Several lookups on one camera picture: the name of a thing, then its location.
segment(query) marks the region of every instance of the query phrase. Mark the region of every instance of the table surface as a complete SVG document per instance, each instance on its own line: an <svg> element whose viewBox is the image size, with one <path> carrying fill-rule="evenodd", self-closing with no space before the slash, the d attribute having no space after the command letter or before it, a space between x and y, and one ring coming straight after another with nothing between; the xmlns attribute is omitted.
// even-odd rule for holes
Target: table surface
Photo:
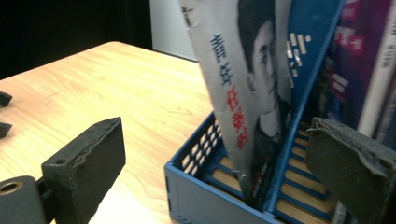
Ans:
<svg viewBox="0 0 396 224"><path fill-rule="evenodd" d="M110 42L0 80L0 181L41 163L92 124L121 117L126 165L91 223L172 223L163 167L212 111L199 64Z"/></svg>

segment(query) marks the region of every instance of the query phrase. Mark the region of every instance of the blue storage bin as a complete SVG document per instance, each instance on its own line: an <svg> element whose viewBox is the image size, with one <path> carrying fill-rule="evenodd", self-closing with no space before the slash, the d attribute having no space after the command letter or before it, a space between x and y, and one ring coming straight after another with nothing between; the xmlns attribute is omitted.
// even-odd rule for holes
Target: blue storage bin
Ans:
<svg viewBox="0 0 396 224"><path fill-rule="evenodd" d="M303 121L302 116L343 5L343 0L293 2L289 32L309 35L310 41L305 45L308 53L290 57L290 63L301 65L292 71L294 112L264 210L254 210L243 202L219 125L211 114L164 167L169 213L174 220L179 223L326 223L332 219L335 200L304 163L308 138L304 130L310 120ZM295 53L300 47L291 45L290 50ZM312 183L314 188L303 182Z"/></svg>

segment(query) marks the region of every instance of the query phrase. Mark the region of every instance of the book cover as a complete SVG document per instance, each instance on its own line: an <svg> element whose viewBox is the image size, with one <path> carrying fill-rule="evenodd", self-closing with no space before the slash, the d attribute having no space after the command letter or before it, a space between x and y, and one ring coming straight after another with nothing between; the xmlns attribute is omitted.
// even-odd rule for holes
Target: book cover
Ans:
<svg viewBox="0 0 396 224"><path fill-rule="evenodd" d="M290 120L291 0L179 0L245 201L261 210Z"/></svg>
<svg viewBox="0 0 396 224"><path fill-rule="evenodd" d="M392 0L346 1L329 57L329 119L373 136L396 62Z"/></svg>

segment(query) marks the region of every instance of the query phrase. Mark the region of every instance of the book spine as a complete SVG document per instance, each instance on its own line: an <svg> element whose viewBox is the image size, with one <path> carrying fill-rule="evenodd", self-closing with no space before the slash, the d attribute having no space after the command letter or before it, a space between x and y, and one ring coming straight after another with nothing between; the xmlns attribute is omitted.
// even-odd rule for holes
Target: book spine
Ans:
<svg viewBox="0 0 396 224"><path fill-rule="evenodd" d="M372 137L396 64L396 1L389 9L385 32L361 111L358 131Z"/></svg>
<svg viewBox="0 0 396 224"><path fill-rule="evenodd" d="M375 140L387 147L396 150L396 71L393 73L393 80L389 86L387 100L384 103L378 127L375 133Z"/></svg>

